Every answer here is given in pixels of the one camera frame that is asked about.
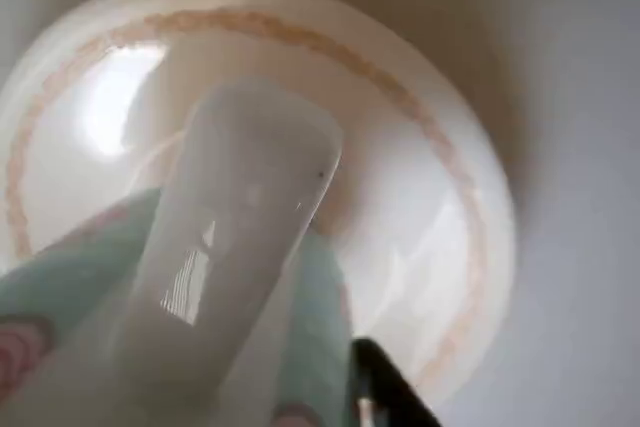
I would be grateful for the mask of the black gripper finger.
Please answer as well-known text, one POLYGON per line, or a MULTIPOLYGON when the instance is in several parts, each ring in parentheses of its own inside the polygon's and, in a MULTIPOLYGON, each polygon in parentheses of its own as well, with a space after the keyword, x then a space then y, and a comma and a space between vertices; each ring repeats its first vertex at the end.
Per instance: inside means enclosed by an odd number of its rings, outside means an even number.
POLYGON ((441 426, 385 351, 369 338, 352 342, 358 401, 368 401, 374 426, 441 426))

